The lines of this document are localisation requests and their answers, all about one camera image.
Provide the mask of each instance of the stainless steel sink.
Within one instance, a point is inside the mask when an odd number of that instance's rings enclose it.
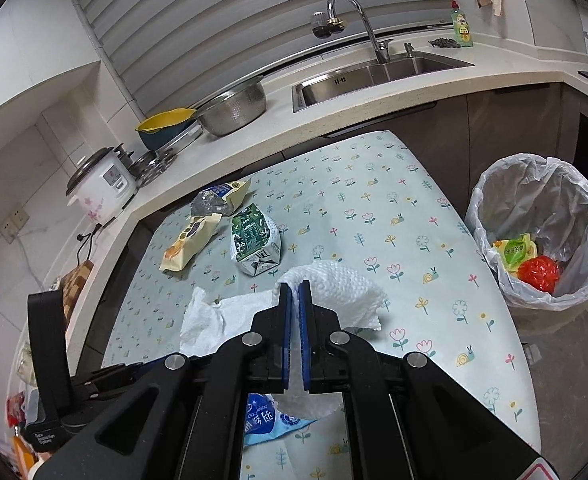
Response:
[[[413,57],[407,54],[392,56],[389,63],[385,64],[379,64],[373,59],[321,74],[293,86],[294,111],[370,86],[463,66],[473,65],[425,52],[416,52]]]

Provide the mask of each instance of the silver screw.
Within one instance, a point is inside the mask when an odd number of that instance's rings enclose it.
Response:
[[[243,342],[243,344],[247,345],[247,346],[256,346],[262,340],[263,340],[263,338],[261,337],[261,334],[259,334],[257,332],[248,332],[247,334],[245,334],[241,338],[241,341]]]
[[[407,364],[414,368],[423,368],[427,364],[427,357],[420,352],[412,352],[407,356]]]
[[[169,370],[178,370],[185,364],[185,357],[180,354],[168,355],[165,358],[165,368]]]
[[[330,341],[335,345],[344,345],[345,343],[349,342],[350,335],[347,332],[332,332],[330,334]]]

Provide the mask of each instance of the blue wrapper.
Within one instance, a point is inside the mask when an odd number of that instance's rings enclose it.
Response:
[[[304,428],[314,420],[285,415],[274,407],[271,396],[249,394],[245,417],[245,446],[260,444]]]

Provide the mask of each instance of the blue gripper pad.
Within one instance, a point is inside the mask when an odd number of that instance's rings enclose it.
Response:
[[[285,301],[285,323],[283,324],[283,344],[282,344],[282,380],[285,389],[290,387],[290,332],[292,331],[292,311],[294,298],[292,291],[288,287],[287,298]]]
[[[305,293],[303,283],[298,286],[298,324],[300,328],[300,358],[303,371],[303,389],[309,391],[311,382],[311,354],[312,349],[309,344],[308,323],[306,315],[306,304],[304,301]]]

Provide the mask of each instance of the red and white sticker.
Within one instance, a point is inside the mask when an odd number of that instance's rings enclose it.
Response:
[[[517,480],[558,480],[558,476],[549,464],[539,457]]]

